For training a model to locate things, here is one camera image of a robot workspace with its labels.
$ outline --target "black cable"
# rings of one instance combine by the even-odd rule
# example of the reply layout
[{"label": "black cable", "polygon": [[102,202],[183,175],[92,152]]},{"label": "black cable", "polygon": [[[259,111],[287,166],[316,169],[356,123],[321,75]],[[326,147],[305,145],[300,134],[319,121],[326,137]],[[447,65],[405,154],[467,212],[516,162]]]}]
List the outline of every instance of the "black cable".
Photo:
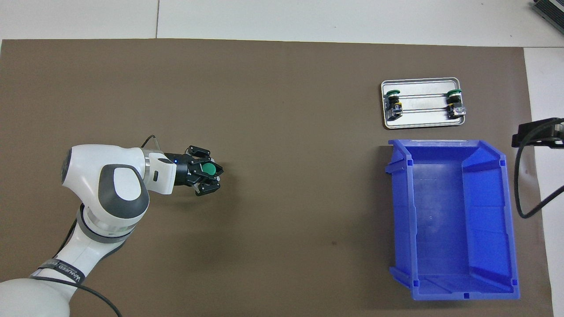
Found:
[{"label": "black cable", "polygon": [[515,204],[517,205],[517,212],[519,213],[519,216],[521,216],[521,218],[523,218],[523,219],[527,219],[527,218],[532,217],[542,207],[546,206],[546,204],[548,204],[551,200],[556,198],[556,196],[558,196],[562,192],[564,192],[564,185],[563,185],[559,189],[555,190],[553,193],[548,195],[548,197],[543,199],[530,212],[524,214],[523,210],[521,209],[521,199],[519,198],[519,165],[521,163],[521,154],[523,153],[523,149],[525,148],[525,146],[527,146],[529,141],[534,136],[536,136],[536,134],[538,132],[540,132],[542,129],[546,129],[547,127],[550,127],[550,126],[555,125],[555,124],[561,124],[561,123],[564,123],[564,118],[557,118],[557,119],[554,119],[554,120],[550,120],[548,122],[545,122],[545,123],[539,125],[538,127],[534,128],[534,129],[532,129],[529,133],[527,133],[527,135],[525,135],[525,137],[523,138],[523,141],[521,141],[521,144],[519,145],[519,149],[517,150],[517,157],[515,158],[515,173],[513,175],[513,184],[514,184],[514,189],[515,189]]},{"label": "black cable", "polygon": [[65,238],[65,240],[63,240],[63,244],[61,244],[61,246],[59,247],[59,250],[55,253],[55,255],[53,257],[55,257],[57,254],[59,254],[59,252],[61,252],[61,250],[65,247],[65,244],[67,244],[67,241],[69,240],[69,238],[71,237],[72,233],[74,232],[74,227],[76,226],[76,218],[74,219],[71,228],[69,229],[69,232],[67,232],[67,237]]},{"label": "black cable", "polygon": [[146,146],[147,142],[149,142],[149,140],[152,139],[152,138],[155,139],[155,144],[157,145],[157,148],[159,148],[158,142],[157,142],[157,137],[154,134],[149,135],[149,137],[145,140],[145,142],[143,142],[143,145],[141,147]]},{"label": "black cable", "polygon": [[113,311],[116,313],[116,315],[118,317],[122,317],[119,309],[117,309],[116,305],[114,305],[109,299],[107,299],[105,296],[103,296],[102,294],[98,293],[97,291],[86,287],[84,285],[80,285],[80,284],[75,284],[73,282],[69,282],[69,281],[65,281],[65,280],[59,280],[59,279],[53,279],[53,278],[44,278],[43,276],[30,276],[30,279],[34,279],[34,280],[40,280],[40,281],[49,281],[49,282],[55,282],[55,283],[60,283],[60,284],[65,284],[68,286],[73,286],[82,290],[85,290],[91,294],[93,294],[94,296],[100,298],[101,300],[103,300],[106,304],[108,304],[109,307],[111,307],[113,309]]}]

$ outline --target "metal tray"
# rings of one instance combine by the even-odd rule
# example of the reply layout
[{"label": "metal tray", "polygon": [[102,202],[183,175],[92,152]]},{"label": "metal tray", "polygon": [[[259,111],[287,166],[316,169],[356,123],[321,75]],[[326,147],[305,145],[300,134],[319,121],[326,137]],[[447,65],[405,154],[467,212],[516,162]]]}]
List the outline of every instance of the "metal tray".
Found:
[{"label": "metal tray", "polygon": [[[384,81],[381,85],[384,124],[388,129],[463,124],[465,116],[449,119],[445,110],[446,92],[453,89],[461,89],[460,82],[454,77]],[[400,91],[399,101],[402,103],[403,115],[396,120],[388,120],[386,117],[388,101],[385,96],[390,90]]]}]

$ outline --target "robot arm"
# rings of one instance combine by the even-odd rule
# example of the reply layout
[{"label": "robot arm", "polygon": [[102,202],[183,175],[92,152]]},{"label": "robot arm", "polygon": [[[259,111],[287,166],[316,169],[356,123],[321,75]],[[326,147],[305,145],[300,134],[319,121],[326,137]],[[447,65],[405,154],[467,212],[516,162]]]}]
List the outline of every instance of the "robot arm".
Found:
[{"label": "robot arm", "polygon": [[[222,173],[210,152],[195,146],[184,154],[144,147],[74,146],[61,171],[63,186],[82,201],[72,236],[54,258],[31,275],[32,279],[0,283],[0,312],[9,316],[68,316],[68,302],[76,287],[34,278],[82,284],[94,266],[131,235],[149,206],[148,191],[168,195],[174,185],[186,185],[194,188],[197,196],[206,195],[219,189]],[[24,307],[28,301],[35,305]]]}]

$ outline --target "blue plastic bin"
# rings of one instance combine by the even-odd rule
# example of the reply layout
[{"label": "blue plastic bin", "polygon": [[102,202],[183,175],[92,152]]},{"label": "blue plastic bin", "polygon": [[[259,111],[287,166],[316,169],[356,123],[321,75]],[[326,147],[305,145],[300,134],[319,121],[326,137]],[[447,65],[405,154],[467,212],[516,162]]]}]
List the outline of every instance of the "blue plastic bin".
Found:
[{"label": "blue plastic bin", "polygon": [[394,279],[414,300],[519,298],[505,155],[481,140],[391,140]]}]

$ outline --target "green cap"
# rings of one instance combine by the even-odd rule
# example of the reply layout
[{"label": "green cap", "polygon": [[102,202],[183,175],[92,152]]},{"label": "green cap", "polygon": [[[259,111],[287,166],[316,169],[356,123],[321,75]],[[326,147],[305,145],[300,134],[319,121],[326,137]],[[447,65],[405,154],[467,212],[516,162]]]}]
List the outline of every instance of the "green cap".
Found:
[{"label": "green cap", "polygon": [[205,163],[202,164],[202,171],[209,175],[215,175],[215,172],[217,170],[215,169],[215,165],[213,165],[212,163]]},{"label": "green cap", "polygon": [[452,95],[452,94],[459,94],[459,93],[461,93],[461,92],[462,92],[462,90],[460,90],[460,89],[449,90],[449,91],[447,92],[447,96],[450,96],[450,95]]}]

